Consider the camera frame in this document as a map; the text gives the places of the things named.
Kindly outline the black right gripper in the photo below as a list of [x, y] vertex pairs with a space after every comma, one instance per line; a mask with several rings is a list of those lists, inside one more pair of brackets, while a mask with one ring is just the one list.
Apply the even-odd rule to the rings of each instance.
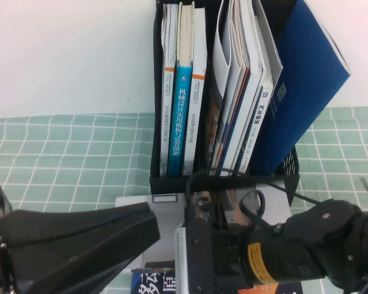
[[249, 288], [239, 254], [241, 225], [229, 225], [219, 203], [186, 196], [189, 293], [238, 293]]

